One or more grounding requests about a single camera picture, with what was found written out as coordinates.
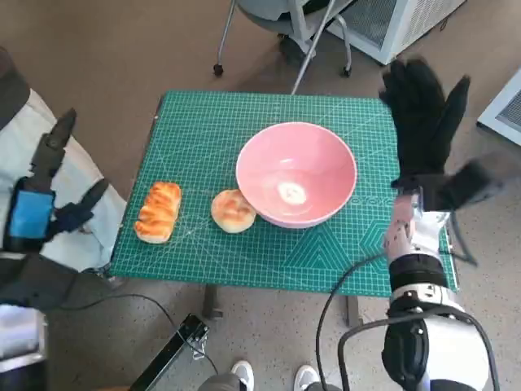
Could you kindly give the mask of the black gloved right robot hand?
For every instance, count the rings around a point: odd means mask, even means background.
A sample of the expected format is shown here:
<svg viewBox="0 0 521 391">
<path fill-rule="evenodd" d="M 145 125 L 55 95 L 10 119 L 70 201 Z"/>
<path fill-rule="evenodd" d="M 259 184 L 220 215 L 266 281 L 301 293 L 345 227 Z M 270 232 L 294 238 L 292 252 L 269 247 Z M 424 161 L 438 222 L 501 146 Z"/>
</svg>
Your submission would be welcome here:
<svg viewBox="0 0 521 391">
<path fill-rule="evenodd" d="M 423 58 L 395 59 L 383 73 L 379 97 L 396 128 L 400 176 L 443 174 L 453 137 L 464 117 L 471 78 L 445 94 Z"/>
</svg>

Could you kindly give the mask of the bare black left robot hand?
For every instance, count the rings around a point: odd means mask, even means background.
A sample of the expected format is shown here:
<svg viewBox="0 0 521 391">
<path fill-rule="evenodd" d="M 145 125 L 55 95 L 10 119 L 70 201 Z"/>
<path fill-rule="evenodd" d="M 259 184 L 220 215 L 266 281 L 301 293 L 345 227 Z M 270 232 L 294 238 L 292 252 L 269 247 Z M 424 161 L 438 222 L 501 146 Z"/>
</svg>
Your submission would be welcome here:
<svg viewBox="0 0 521 391">
<path fill-rule="evenodd" d="M 57 234 L 73 232 L 93 216 L 109 182 L 99 179 L 74 204 L 55 207 L 56 192 L 51 189 L 65 156 L 77 118 L 75 109 L 61 116 L 49 133 L 43 134 L 30 161 L 29 176 L 17 180 L 11 194 L 2 248 L 11 253 L 39 253 Z"/>
</svg>

